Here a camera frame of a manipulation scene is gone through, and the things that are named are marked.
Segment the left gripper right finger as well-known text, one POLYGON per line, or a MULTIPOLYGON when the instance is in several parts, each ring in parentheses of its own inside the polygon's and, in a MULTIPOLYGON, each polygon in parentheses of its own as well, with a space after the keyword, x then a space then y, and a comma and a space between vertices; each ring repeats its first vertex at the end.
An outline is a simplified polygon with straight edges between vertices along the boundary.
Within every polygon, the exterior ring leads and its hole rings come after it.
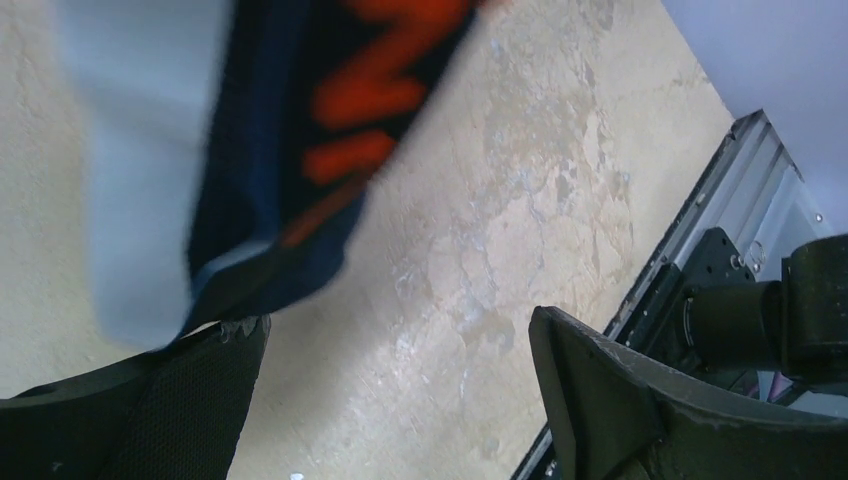
POLYGON ((610 340, 556 307, 529 324, 565 479, 843 479, 845 420, 743 397, 610 340))

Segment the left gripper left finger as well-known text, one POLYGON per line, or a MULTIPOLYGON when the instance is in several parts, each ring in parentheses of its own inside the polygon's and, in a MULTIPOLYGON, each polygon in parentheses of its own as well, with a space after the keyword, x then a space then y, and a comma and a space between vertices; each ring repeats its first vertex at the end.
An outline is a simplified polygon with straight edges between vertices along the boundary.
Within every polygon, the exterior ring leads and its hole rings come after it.
POLYGON ((269 333, 217 323, 2 400, 2 478, 226 478, 269 333))

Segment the navy orange boxer briefs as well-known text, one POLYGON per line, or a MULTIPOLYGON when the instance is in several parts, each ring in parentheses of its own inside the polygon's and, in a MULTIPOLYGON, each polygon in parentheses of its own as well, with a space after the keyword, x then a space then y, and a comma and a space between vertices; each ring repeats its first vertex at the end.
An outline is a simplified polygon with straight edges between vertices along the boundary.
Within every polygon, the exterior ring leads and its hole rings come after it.
POLYGON ((340 269, 480 1, 56 1, 86 110, 87 261, 108 338, 159 349, 340 269))

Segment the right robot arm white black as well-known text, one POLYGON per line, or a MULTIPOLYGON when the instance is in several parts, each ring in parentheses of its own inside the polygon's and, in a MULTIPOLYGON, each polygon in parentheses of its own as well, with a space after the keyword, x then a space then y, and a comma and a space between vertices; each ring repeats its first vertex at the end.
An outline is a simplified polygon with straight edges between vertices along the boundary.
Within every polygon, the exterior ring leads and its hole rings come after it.
POLYGON ((781 263, 778 280, 700 288, 681 333, 716 370, 780 371, 806 384, 847 380, 847 237, 817 239, 781 263))

